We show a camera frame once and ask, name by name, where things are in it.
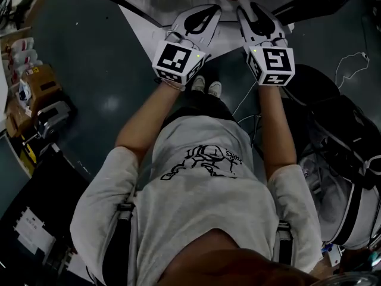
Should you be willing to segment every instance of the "black and white marker cube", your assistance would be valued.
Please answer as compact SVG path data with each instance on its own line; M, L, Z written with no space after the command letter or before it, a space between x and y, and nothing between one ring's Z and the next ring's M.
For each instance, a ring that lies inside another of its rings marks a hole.
M286 86L295 75L291 48L249 46L246 63L259 85Z
M185 85L205 63L206 53L160 41L152 68L157 76Z

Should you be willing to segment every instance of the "machine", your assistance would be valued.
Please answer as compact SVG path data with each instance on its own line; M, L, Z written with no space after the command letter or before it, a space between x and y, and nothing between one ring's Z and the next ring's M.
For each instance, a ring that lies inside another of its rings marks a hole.
M256 22L237 7L246 63L259 85L285 86L295 74L295 63L282 24L258 4L252 2L250 6ZM156 50L152 63L156 75L186 85L211 56L208 45L221 14L218 5L200 5L178 15Z

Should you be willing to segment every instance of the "shoe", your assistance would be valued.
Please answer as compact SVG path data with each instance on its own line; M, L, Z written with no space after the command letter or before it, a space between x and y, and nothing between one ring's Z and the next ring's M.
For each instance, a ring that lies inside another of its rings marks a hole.
M197 75L192 84L192 91L201 91L204 93L205 79L202 75Z
M221 93L222 93L221 83L220 82L213 82L209 87L208 94L210 94L216 98L220 98Z

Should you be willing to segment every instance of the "floor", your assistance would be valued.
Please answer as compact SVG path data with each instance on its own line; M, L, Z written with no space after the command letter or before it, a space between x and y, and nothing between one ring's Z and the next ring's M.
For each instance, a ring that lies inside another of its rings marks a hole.
M20 167L11 147L4 136L0 136L0 218L3 216L12 200L28 182L29 178Z
M288 40L297 63L313 66L333 80L342 57L367 51L369 68L345 82L341 90L381 129L381 35L370 20L368 3L350 0L334 15L297 23ZM33 23L33 36L40 59L51 64L78 108L58 144L91 180L122 125L156 87L151 63L118 5L108 0L47 0ZM222 100L232 111L253 83L241 51L218 57L204 68L222 82ZM366 62L361 56L347 59L339 74L348 76L362 66ZM235 117L257 112L255 87ZM242 125L251 131L253 121ZM254 158L256 174L263 179L263 164L257 153Z

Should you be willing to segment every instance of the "black frame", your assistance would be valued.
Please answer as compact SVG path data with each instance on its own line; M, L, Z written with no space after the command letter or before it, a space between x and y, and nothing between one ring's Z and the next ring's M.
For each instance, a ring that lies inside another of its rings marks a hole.
M111 0L134 12L157 27L164 27L143 11L125 0ZM330 15L341 8L348 0L293 0L277 8L272 13L285 26L290 23Z

